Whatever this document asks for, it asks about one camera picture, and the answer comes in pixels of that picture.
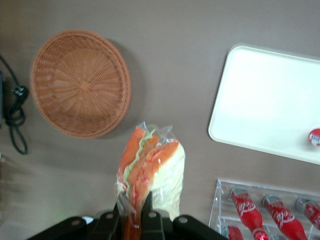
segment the plastic tray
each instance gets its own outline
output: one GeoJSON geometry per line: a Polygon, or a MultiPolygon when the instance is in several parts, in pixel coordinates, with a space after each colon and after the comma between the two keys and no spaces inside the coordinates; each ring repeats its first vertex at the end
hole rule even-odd
{"type": "Polygon", "coordinates": [[[261,212],[263,219],[263,227],[269,238],[275,235],[282,235],[277,228],[272,217],[262,205],[262,200],[267,194],[277,194],[284,204],[293,212],[293,214],[300,220],[305,230],[308,239],[320,239],[320,232],[309,222],[309,220],[296,209],[296,201],[299,197],[306,197],[320,202],[319,195],[313,195],[310,192],[298,192],[295,190],[284,190],[273,186],[257,186],[244,182],[232,182],[228,180],[218,179],[214,201],[212,205],[211,217],[209,227],[221,233],[222,229],[227,225],[237,226],[245,240],[253,240],[251,232],[242,224],[236,207],[230,197],[230,191],[234,187],[245,188],[257,208],[261,212]]]}
{"type": "Polygon", "coordinates": [[[228,54],[209,135],[217,142],[320,164],[320,61],[254,46],[228,54]]]}

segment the red bottle cap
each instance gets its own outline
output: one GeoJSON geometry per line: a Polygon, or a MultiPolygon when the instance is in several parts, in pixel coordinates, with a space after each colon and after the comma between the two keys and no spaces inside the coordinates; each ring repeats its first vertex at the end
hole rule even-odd
{"type": "Polygon", "coordinates": [[[312,130],[309,134],[309,142],[316,147],[320,147],[320,128],[312,130]]]}
{"type": "Polygon", "coordinates": [[[269,237],[263,228],[257,228],[252,234],[254,240],[269,240],[269,237]]]}

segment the coca-cola logo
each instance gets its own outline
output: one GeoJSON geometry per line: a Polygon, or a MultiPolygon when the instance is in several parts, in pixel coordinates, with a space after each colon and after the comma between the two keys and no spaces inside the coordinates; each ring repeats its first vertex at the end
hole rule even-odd
{"type": "Polygon", "coordinates": [[[292,222],[295,220],[295,216],[290,211],[282,211],[276,213],[274,219],[277,221],[279,228],[281,229],[284,224],[292,222]]]}
{"type": "Polygon", "coordinates": [[[256,205],[253,202],[245,201],[245,202],[239,203],[236,208],[240,214],[240,217],[242,217],[244,213],[255,210],[256,205]]]}

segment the screw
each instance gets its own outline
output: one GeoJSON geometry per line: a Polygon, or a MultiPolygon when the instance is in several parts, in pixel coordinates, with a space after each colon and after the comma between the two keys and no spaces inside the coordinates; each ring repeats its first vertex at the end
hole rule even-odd
{"type": "Polygon", "coordinates": [[[77,225],[79,225],[79,224],[80,224],[80,220],[74,220],[74,221],[71,223],[72,226],[77,226],[77,225]]]}
{"type": "Polygon", "coordinates": [[[153,219],[157,216],[157,214],[154,211],[149,212],[148,214],[149,218],[153,219]]]}
{"type": "Polygon", "coordinates": [[[188,222],[188,219],[186,217],[182,216],[182,217],[179,217],[179,222],[182,224],[186,224],[188,222]]]}
{"type": "Polygon", "coordinates": [[[114,215],[112,213],[108,213],[105,218],[106,219],[112,219],[114,217],[114,215]]]}

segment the bottle holder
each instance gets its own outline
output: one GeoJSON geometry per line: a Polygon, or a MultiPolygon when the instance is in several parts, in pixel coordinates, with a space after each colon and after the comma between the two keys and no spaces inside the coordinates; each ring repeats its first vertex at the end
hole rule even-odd
{"type": "Polygon", "coordinates": [[[222,229],[225,226],[234,225],[240,229],[243,239],[254,239],[251,232],[240,221],[236,207],[231,199],[230,192],[236,187],[245,188],[248,191],[256,207],[261,212],[263,228],[270,239],[273,236],[283,236],[283,234],[280,232],[274,220],[263,206],[262,201],[264,196],[268,194],[276,194],[281,198],[286,207],[292,211],[295,217],[299,219],[308,239],[320,240],[320,231],[312,225],[312,223],[304,216],[303,212],[298,211],[296,208],[296,202],[298,198],[306,198],[320,202],[319,195],[313,195],[311,192],[297,191],[296,189],[284,190],[273,186],[254,185],[251,183],[230,181],[225,179],[218,179],[217,181],[209,221],[209,227],[216,230],[218,233],[221,234],[222,229]]]}

